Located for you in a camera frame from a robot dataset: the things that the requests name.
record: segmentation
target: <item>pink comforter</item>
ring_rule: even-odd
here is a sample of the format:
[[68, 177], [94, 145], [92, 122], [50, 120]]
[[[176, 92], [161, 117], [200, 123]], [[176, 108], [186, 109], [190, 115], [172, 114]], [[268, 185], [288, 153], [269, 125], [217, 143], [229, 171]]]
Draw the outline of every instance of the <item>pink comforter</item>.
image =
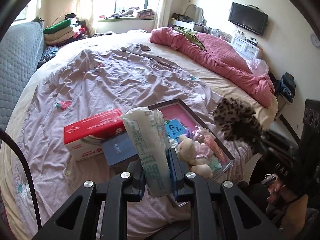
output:
[[171, 28], [161, 27], [151, 33], [150, 42], [182, 52], [203, 67], [236, 84], [262, 106], [270, 107], [274, 87], [268, 75], [254, 76], [245, 60], [225, 41], [209, 34], [198, 33], [196, 37], [206, 48], [207, 51], [204, 51]]

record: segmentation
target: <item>white plush toy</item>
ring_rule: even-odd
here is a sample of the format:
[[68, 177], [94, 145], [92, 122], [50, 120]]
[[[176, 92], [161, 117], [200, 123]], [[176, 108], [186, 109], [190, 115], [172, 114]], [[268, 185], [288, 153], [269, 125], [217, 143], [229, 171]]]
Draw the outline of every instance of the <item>white plush toy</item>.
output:
[[208, 166], [209, 159], [206, 157], [196, 158], [196, 148], [207, 147], [205, 144], [201, 145], [185, 135], [180, 135], [181, 143], [178, 145], [179, 158], [191, 165], [191, 171], [204, 177], [205, 179], [212, 179], [213, 174], [211, 168]]

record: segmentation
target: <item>green folded blanket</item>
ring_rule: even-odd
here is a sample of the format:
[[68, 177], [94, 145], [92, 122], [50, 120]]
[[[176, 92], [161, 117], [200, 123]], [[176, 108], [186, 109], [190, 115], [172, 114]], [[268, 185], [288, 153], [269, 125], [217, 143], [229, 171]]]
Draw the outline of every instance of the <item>green folded blanket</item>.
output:
[[196, 44], [200, 49], [206, 51], [201, 41], [199, 41], [198, 38], [195, 36], [195, 34], [198, 32], [183, 27], [175, 27], [173, 29], [183, 34], [190, 42]]
[[55, 24], [55, 25], [52, 25], [52, 26], [50, 26], [49, 28], [44, 29], [44, 30], [43, 30], [43, 33], [44, 33], [44, 34], [55, 33], [55, 32], [57, 32], [57, 31], [60, 31], [60, 30], [62, 30], [62, 29], [64, 29], [64, 28], [70, 26], [70, 25], [72, 24], [71, 22], [74, 22], [74, 19], [73, 19], [73, 18], [72, 18], [72, 19], [68, 19], [68, 20], [64, 20], [64, 21], [59, 22], [59, 23], [57, 23], [57, 24]]

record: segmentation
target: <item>leopard print fabric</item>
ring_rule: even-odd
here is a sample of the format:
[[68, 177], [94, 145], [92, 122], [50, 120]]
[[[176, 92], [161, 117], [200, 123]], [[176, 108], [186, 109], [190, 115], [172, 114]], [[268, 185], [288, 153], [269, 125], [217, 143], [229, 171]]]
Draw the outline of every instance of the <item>leopard print fabric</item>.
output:
[[224, 98], [213, 112], [215, 125], [224, 132], [228, 141], [252, 143], [248, 134], [259, 135], [262, 126], [254, 117], [255, 111], [246, 102], [234, 98]]

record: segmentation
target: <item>light blue quilted mattress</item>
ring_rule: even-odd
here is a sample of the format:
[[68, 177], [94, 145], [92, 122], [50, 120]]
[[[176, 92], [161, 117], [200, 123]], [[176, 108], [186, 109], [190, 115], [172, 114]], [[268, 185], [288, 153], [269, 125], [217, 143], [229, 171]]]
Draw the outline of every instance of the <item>light blue quilted mattress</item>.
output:
[[0, 128], [3, 130], [36, 71], [43, 50], [43, 25], [36, 21], [11, 26], [0, 42]]

